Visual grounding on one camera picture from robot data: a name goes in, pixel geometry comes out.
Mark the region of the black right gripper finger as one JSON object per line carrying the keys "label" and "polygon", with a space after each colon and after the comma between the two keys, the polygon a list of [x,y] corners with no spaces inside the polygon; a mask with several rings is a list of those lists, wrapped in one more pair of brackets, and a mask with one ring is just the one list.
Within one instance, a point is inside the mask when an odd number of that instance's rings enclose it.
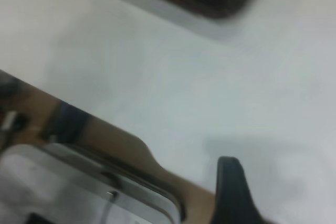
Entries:
{"label": "black right gripper finger", "polygon": [[267,223],[254,204],[244,169],[235,157],[222,156],[218,159],[211,223]]}

